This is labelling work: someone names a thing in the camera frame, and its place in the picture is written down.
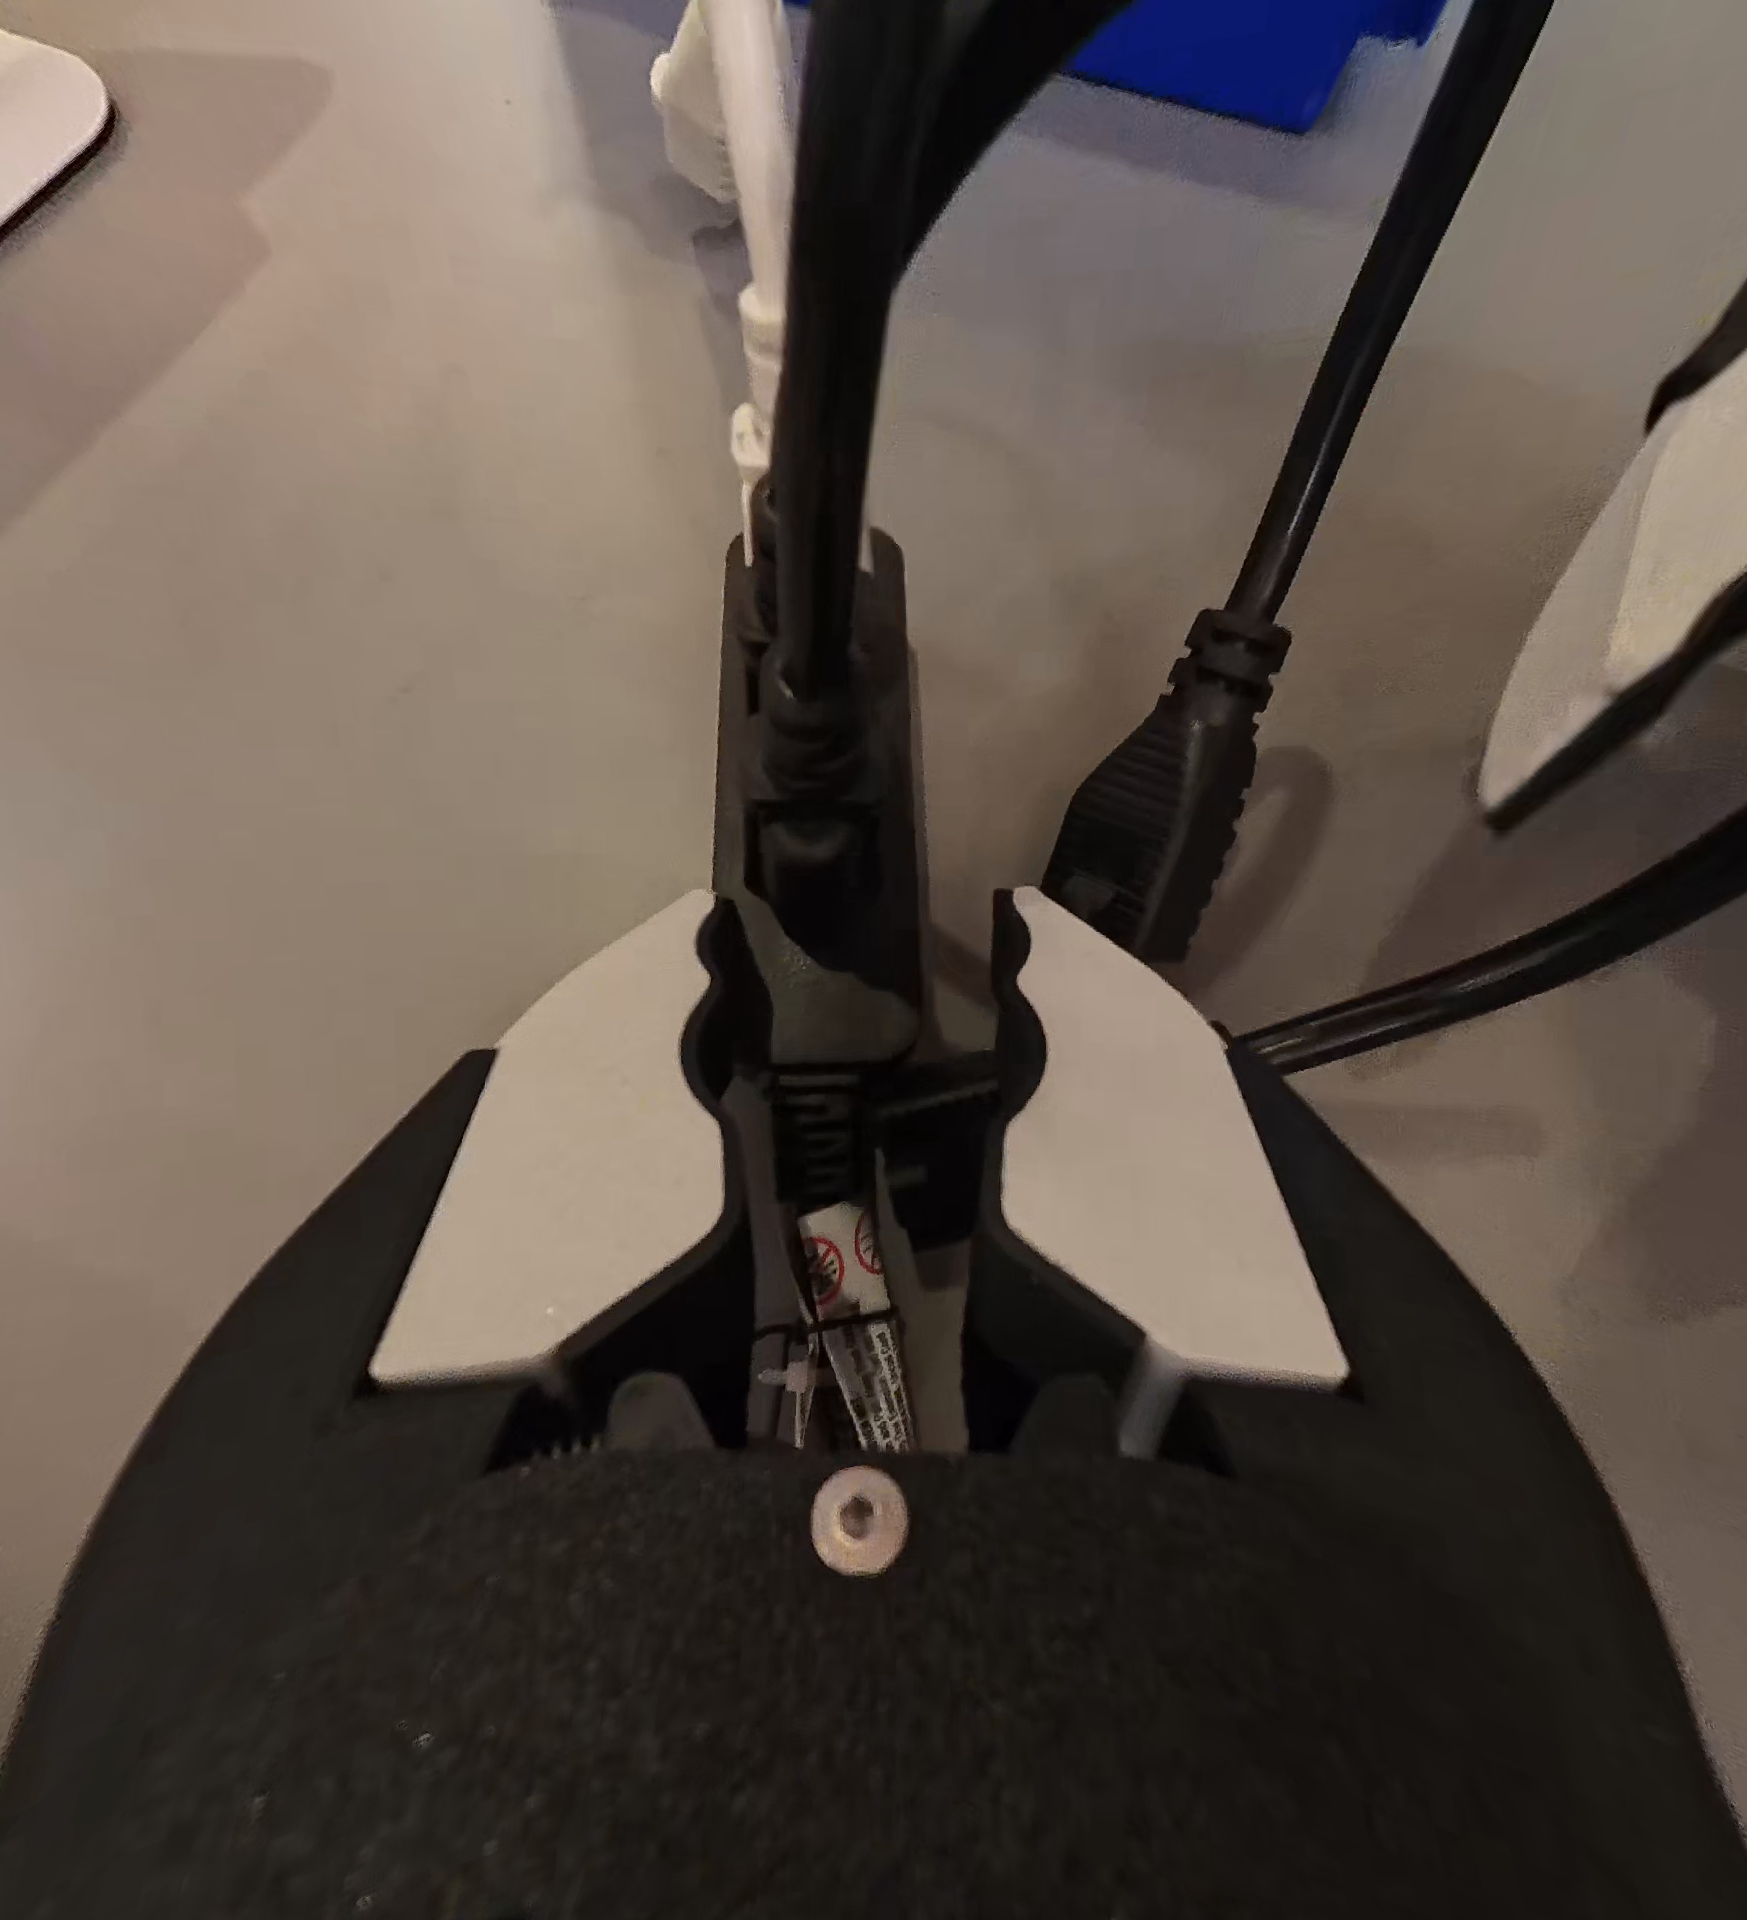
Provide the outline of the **white ribbed plug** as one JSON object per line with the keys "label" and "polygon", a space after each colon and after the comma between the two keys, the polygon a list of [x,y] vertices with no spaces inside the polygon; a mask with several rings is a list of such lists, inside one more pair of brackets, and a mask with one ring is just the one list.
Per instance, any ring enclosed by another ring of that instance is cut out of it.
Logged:
{"label": "white ribbed plug", "polygon": [[707,8],[686,3],[667,45],[649,67],[667,166],[721,211],[740,211],[740,190],[719,102]]}

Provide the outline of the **black power strip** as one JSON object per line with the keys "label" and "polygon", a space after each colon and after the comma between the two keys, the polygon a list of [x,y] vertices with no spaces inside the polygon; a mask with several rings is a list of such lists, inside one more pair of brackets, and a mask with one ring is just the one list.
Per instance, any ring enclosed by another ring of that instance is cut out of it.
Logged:
{"label": "black power strip", "polygon": [[877,839],[843,924],[819,951],[785,933],[747,871],[746,768],[763,632],[742,535],[723,557],[711,881],[731,908],[719,970],[746,1069],[872,1070],[911,1054],[928,1015],[919,853],[916,671],[905,565],[875,532],[855,589],[859,689],[883,774]]}

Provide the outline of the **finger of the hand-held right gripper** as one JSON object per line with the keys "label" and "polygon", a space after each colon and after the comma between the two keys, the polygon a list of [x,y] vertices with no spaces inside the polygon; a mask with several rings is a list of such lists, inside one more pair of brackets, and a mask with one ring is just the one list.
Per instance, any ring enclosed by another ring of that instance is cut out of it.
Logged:
{"label": "finger of the hand-held right gripper", "polygon": [[1477,771],[1509,829],[1747,640],[1747,351],[1651,427],[1512,660]]}

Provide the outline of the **blue plastic bin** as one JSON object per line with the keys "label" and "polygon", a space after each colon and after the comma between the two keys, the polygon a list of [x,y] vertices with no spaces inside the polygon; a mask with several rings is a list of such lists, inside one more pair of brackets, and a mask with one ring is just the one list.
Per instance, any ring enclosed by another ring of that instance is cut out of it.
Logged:
{"label": "blue plastic bin", "polygon": [[1064,74],[1304,135],[1365,43],[1423,45],[1442,3],[1134,3]]}

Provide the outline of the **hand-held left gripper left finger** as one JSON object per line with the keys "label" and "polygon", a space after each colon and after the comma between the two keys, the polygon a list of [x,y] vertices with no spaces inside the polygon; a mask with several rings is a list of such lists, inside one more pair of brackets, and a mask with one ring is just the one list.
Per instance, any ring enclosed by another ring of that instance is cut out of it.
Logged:
{"label": "hand-held left gripper left finger", "polygon": [[755,1284],[721,1094],[747,980],[735,912],[695,889],[502,1033],[373,1387],[531,1380],[597,1427],[625,1379],[663,1372],[743,1443]]}

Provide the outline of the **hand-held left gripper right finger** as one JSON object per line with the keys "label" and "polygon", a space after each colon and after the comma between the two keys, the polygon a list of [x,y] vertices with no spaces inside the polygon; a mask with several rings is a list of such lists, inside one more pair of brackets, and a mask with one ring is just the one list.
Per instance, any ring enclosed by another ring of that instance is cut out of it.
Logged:
{"label": "hand-held left gripper right finger", "polygon": [[972,1338],[1033,1394],[1099,1379],[1119,1452],[1159,1452],[1197,1387],[1346,1390],[1222,1033],[1032,887],[992,900],[990,974]]}

